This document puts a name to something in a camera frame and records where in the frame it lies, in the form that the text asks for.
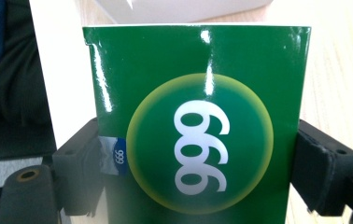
black holder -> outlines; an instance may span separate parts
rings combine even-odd
[[[42,165],[11,175],[0,189],[0,223],[56,224],[62,208],[94,216],[104,187],[97,136],[93,119]],[[353,210],[352,149],[301,120],[295,153],[291,183],[310,211],[339,217],[346,205]]]

green circle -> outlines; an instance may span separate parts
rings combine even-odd
[[[219,180],[211,175],[198,194],[187,195],[177,188],[176,173],[183,165],[177,161],[174,147],[182,134],[174,124],[174,115],[189,101],[210,102],[228,118],[227,134],[219,134],[222,123],[214,116],[205,131],[227,148],[226,163],[219,164],[220,153],[215,148],[209,149],[205,160],[225,176],[225,190],[219,191]],[[181,120],[193,127],[203,122],[203,117],[190,113]],[[270,162],[273,142],[269,113],[254,91],[230,77],[192,74],[162,84],[142,101],[128,128],[127,156],[135,180],[154,201],[180,213],[208,214],[240,202],[258,185]],[[203,152],[195,145],[181,151],[187,157]],[[181,181],[195,185],[203,179],[187,174]]]

table surface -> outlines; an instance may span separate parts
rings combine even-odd
[[[39,54],[57,146],[95,117],[90,56],[81,26],[112,21],[93,0],[31,0]],[[266,7],[207,20],[305,24],[312,36],[301,119],[353,148],[353,1],[274,0]],[[73,223],[106,223],[106,206],[95,218]],[[348,223],[344,217],[309,214],[291,188],[286,223]]]

glossy surface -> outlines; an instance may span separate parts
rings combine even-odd
[[[204,223],[284,222],[289,190],[290,160],[293,154],[292,150],[299,118],[309,28],[240,25],[118,26],[84,28],[84,32],[92,55],[92,72],[100,134],[127,137],[127,153],[129,156],[132,154],[136,159],[136,162],[134,162],[135,159],[129,161],[132,162],[130,165],[135,167],[132,170],[132,175],[125,177],[110,176],[107,181],[108,201],[111,202],[109,206],[111,208],[109,209],[110,223],[197,223],[198,220]],[[177,145],[176,142],[178,141],[176,134],[179,132],[179,134],[186,135],[186,133],[180,131],[181,129],[178,129],[177,126],[174,127],[174,132],[171,132],[170,130],[173,129],[172,119],[169,119],[170,123],[167,123],[166,119],[163,118],[167,117],[168,114],[170,114],[168,117],[172,118],[173,113],[178,110],[177,107],[183,102],[197,100],[218,105],[225,112],[230,122],[230,130],[227,135],[217,135],[222,125],[219,126],[217,116],[211,115],[210,123],[216,125],[208,126],[207,133],[220,139],[220,142],[227,148],[231,159],[229,158],[223,162],[221,162],[221,156],[220,158],[219,156],[209,156],[207,161],[200,159],[202,164],[209,164],[223,173],[224,179],[229,181],[227,184],[229,188],[222,188],[221,183],[227,181],[224,181],[222,175],[215,172],[213,174],[217,175],[209,176],[206,184],[207,188],[201,189],[201,191],[193,191],[193,193],[198,192],[197,194],[202,192],[227,194],[232,188],[240,188],[244,191],[242,186],[250,186],[247,183],[249,178],[244,175],[244,171],[255,166],[257,166],[256,169],[260,169],[258,164],[261,163],[252,159],[255,158],[252,155],[246,154],[244,156],[244,153],[256,152],[260,148],[255,144],[255,140],[252,140],[258,138],[258,136],[264,136],[262,140],[258,141],[266,144],[268,140],[263,139],[268,139],[266,136],[270,132],[264,131],[268,129],[255,129],[261,126],[255,123],[255,119],[253,119],[255,116],[249,115],[252,111],[255,111],[253,109],[255,106],[239,106],[241,99],[249,98],[250,93],[242,94],[243,97],[240,97],[240,99],[236,97],[238,94],[222,93],[222,91],[236,93],[238,88],[234,90],[233,85],[228,88],[228,84],[218,86],[216,78],[203,78],[203,81],[199,84],[201,88],[194,88],[201,95],[189,93],[188,86],[191,84],[189,81],[186,82],[187,89],[184,89],[184,85],[176,84],[180,87],[176,91],[176,95],[180,95],[177,98],[180,100],[180,98],[185,97],[185,99],[181,100],[180,103],[176,103],[177,100],[171,100],[169,101],[170,104],[162,101],[163,111],[159,107],[156,108],[159,105],[157,101],[166,99],[167,96],[166,94],[162,96],[163,93],[156,93],[155,90],[173,78],[189,74],[204,74],[205,77],[214,77],[214,74],[220,74],[231,77],[239,85],[247,86],[253,92],[253,95],[258,97],[261,105],[268,113],[272,124],[271,133],[274,134],[271,159],[268,166],[266,162],[264,163],[264,167],[267,169],[263,168],[265,173],[263,177],[258,178],[260,180],[258,185],[252,185],[252,191],[247,190],[244,197],[234,200],[228,206],[221,205],[219,202],[206,201],[205,197],[201,198],[198,201],[202,204],[210,202],[215,204],[216,207],[221,207],[221,209],[204,212],[204,215],[203,212],[190,212],[191,214],[201,214],[195,216],[184,215],[184,213],[189,212],[183,211],[183,209],[178,210],[170,206],[168,207],[178,212],[168,209],[161,205],[165,205],[161,201],[157,200],[159,203],[156,203],[152,200],[156,200],[155,197],[150,193],[154,189],[145,187],[151,185],[151,183],[156,184],[155,182],[158,181],[164,183],[165,186],[169,186],[165,188],[168,189],[165,194],[170,195],[170,190],[177,192],[177,183],[179,182],[176,174],[178,174],[178,169],[181,169],[178,165],[180,167],[186,165],[182,159],[179,159],[181,156],[177,154],[178,147],[173,147],[173,145]],[[146,98],[152,93],[160,94],[160,96],[150,100],[154,104],[150,103],[151,106],[148,106],[148,109],[138,110],[137,108],[141,107],[142,104],[148,104]],[[140,114],[138,119],[136,118],[136,111],[140,111],[138,112]],[[181,117],[181,122],[186,124],[185,126],[199,127],[202,123],[205,123],[203,111],[197,112],[196,110],[187,113],[196,116],[186,117],[185,119]],[[247,120],[246,123],[241,121],[243,119],[235,119],[238,116],[244,117],[243,119]],[[146,123],[142,126],[142,128],[145,128],[144,131],[132,131],[133,129],[139,130],[142,123]],[[235,126],[239,127],[240,131],[235,131]],[[241,133],[241,136],[238,138],[238,135],[234,132]],[[145,142],[145,136],[151,135],[155,137],[147,138],[147,142]],[[230,136],[231,140],[224,140],[224,137]],[[244,146],[243,143],[250,141],[253,141],[253,143],[248,147]],[[138,150],[138,147],[134,147],[134,144],[141,146],[144,143],[147,144],[147,147],[143,147],[143,149]],[[201,145],[193,143],[185,145],[201,146],[201,149],[192,149],[192,151],[195,151],[192,154],[189,154],[188,150],[190,149],[188,147],[180,149],[187,160],[189,158],[202,158],[201,154],[205,154],[203,143]],[[129,146],[133,146],[134,149],[129,151]],[[161,149],[168,151],[169,159],[156,153],[156,150]],[[209,154],[217,154],[215,149],[211,147]],[[266,156],[263,156],[265,154],[261,154],[259,158],[266,158]],[[232,155],[242,155],[239,169],[235,168],[235,164],[238,164],[238,162],[233,162],[235,156]],[[143,159],[145,156],[152,158],[152,160],[148,159],[150,166],[152,166],[152,168],[148,168],[148,174],[152,173],[152,177],[146,178],[145,181],[140,180],[137,183],[135,179],[139,179],[139,175],[142,175],[139,172],[146,169],[146,167],[139,167],[144,164],[141,160],[145,160]],[[172,156],[176,157],[173,162],[170,161]],[[230,167],[225,169],[231,169],[234,172],[227,172],[223,167]],[[162,174],[163,171],[167,173],[169,170],[174,170],[174,172],[170,172],[172,178],[166,177],[167,174]],[[189,174],[191,175],[188,176],[188,179],[181,177],[181,182],[185,185],[195,186],[205,182],[205,175],[199,175],[200,177],[197,178],[197,175],[195,175],[197,173],[191,172]],[[232,187],[233,184],[229,183],[235,181],[230,182],[233,179],[230,177],[231,175],[237,179],[239,176],[246,180],[245,184]],[[178,197],[177,194],[175,196],[174,200],[167,200],[172,202],[180,200],[181,197]]]

screw hole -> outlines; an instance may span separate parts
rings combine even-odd
[[[17,176],[17,181],[25,182],[32,179],[35,179],[39,175],[38,170],[27,170]]]
[[[347,154],[347,153],[346,153],[344,150],[342,150],[342,149],[337,149],[336,152],[339,153],[340,155],[345,155],[345,154]]]

